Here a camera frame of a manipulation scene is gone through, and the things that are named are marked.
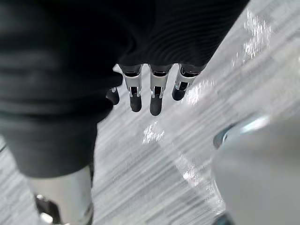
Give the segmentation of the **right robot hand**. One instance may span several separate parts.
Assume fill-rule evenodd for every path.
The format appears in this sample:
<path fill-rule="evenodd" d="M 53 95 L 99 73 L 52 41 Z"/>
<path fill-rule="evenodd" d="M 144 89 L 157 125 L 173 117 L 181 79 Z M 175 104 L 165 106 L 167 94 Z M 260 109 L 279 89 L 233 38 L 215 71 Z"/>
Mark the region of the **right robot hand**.
<path fill-rule="evenodd" d="M 159 115 L 169 71 L 181 100 L 246 0 L 3 0 L 0 134 L 42 220 L 90 225 L 98 123 L 125 83 L 140 111 L 142 66 Z"/>

